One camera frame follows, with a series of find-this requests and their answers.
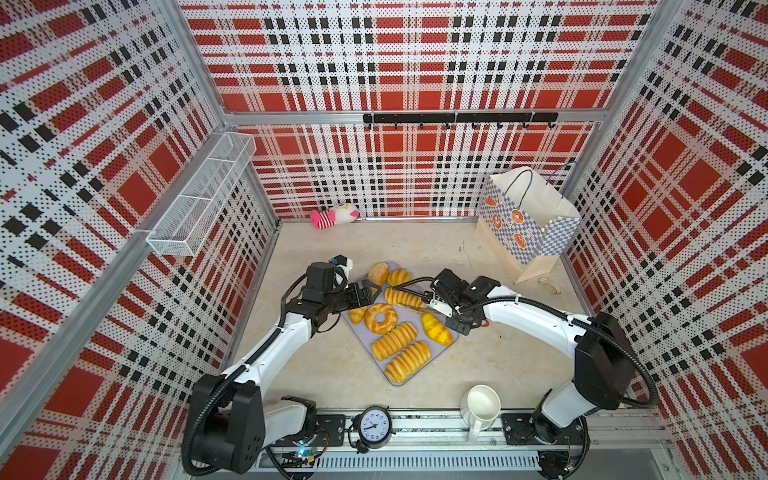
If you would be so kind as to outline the blue checkered paper bag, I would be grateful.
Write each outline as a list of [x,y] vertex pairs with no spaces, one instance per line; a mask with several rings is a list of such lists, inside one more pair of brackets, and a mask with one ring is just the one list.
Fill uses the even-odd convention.
[[476,232],[514,283],[546,274],[569,245],[581,214],[529,167],[488,177]]

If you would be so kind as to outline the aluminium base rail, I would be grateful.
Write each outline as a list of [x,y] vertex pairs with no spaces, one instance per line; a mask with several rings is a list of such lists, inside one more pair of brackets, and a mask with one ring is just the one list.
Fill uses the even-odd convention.
[[649,411],[620,409],[569,427],[554,444],[518,435],[531,411],[505,410],[475,443],[459,411],[391,409],[394,433],[381,449],[358,454],[350,440],[360,410],[322,410],[314,438],[282,439],[260,452],[247,471],[251,479],[406,477],[418,472],[454,478],[510,475],[533,479],[682,479],[671,440]]

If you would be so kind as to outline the lilac plastic tray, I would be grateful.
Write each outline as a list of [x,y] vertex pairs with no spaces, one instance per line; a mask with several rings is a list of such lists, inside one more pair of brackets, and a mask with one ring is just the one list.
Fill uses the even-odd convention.
[[403,385],[450,348],[458,334],[445,326],[443,316],[427,308],[423,288],[397,288],[413,279],[405,268],[380,262],[365,278],[376,285],[374,303],[345,312],[342,318],[387,381]]

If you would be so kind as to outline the black hook rail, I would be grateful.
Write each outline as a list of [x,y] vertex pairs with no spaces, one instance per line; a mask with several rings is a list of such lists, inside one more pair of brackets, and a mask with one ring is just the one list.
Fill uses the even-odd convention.
[[392,125],[405,124],[521,124],[527,126],[532,123],[554,124],[559,117],[558,112],[507,112],[507,113],[375,113],[362,116],[365,125]]

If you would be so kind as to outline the lower ridged fake bread roll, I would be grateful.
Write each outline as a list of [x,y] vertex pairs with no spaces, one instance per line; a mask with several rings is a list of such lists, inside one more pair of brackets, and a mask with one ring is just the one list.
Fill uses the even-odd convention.
[[431,351],[424,341],[416,341],[405,348],[386,366],[384,374],[390,382],[402,384],[415,375],[431,359]]

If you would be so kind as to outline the black round clock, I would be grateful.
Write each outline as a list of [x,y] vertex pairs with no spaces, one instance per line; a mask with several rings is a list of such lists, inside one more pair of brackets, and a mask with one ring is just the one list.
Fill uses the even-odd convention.
[[358,434],[357,440],[350,440],[350,444],[358,454],[367,454],[371,450],[383,448],[394,433],[388,408],[368,407],[353,419],[350,433],[352,432]]

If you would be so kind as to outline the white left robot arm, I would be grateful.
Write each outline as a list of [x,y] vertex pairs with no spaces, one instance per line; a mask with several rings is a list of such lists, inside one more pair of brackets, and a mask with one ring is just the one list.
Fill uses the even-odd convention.
[[352,266],[343,255],[310,264],[281,297],[279,318],[269,334],[222,373],[205,374],[195,383],[180,451],[187,474],[245,473],[276,441],[315,436],[315,402],[285,396],[267,404],[264,398],[282,368],[329,316],[375,303],[381,286],[368,279],[350,281]]

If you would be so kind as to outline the sesame fake bread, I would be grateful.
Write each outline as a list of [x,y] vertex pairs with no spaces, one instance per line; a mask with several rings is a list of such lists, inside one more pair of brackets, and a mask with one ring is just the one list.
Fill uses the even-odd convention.
[[387,262],[374,265],[368,272],[367,278],[377,286],[383,286],[388,279],[390,267]]

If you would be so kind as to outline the yellow fake bread loaf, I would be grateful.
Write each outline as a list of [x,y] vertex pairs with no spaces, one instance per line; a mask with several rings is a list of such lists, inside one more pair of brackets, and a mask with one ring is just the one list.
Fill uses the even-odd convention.
[[421,316],[421,322],[423,330],[429,339],[444,347],[449,347],[452,345],[452,334],[435,315],[431,313],[424,313]]

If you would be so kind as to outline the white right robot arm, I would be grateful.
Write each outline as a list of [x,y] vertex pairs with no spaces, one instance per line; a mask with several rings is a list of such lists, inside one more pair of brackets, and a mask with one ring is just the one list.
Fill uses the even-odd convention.
[[563,311],[489,277],[469,283],[450,269],[428,280],[429,289],[419,296],[428,309],[445,316],[448,329],[467,335],[483,320],[507,325],[574,361],[573,377],[545,394],[519,439],[534,437],[554,444],[567,428],[600,410],[613,411],[622,404],[641,409],[658,405],[652,374],[612,315]]

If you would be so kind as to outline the ridged fake bread roll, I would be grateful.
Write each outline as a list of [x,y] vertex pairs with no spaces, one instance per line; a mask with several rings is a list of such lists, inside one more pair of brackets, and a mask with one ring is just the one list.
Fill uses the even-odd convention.
[[402,384],[415,375],[431,359],[431,351],[424,341],[416,341],[405,348],[386,366],[384,374],[390,382]]
[[403,322],[379,338],[372,345],[372,355],[377,361],[384,361],[410,345],[418,331],[410,322]]

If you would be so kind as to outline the small ridged fake bread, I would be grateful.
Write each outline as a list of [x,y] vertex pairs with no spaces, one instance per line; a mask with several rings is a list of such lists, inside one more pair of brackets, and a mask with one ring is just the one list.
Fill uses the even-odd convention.
[[396,290],[394,288],[387,288],[385,291],[385,300],[387,303],[393,306],[400,306],[410,309],[425,309],[427,305],[417,295]]

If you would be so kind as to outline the fake croissant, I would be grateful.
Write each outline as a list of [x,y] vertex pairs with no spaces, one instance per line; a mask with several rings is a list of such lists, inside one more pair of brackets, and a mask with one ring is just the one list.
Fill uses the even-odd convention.
[[368,310],[367,307],[359,307],[359,308],[350,310],[348,312],[350,322],[354,325],[361,323],[367,310]]

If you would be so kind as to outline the white mug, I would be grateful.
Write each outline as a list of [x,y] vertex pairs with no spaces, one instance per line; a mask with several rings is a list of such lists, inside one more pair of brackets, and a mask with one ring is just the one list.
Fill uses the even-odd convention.
[[490,428],[501,412],[501,400],[488,385],[475,385],[461,398],[460,414],[467,425],[467,441],[475,443],[482,431]]

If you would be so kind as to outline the upper ridged fake bread roll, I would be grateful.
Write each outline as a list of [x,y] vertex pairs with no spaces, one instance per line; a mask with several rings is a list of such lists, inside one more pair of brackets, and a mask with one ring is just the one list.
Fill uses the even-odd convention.
[[403,322],[379,338],[372,345],[372,355],[377,361],[384,361],[410,345],[418,331],[410,322]]

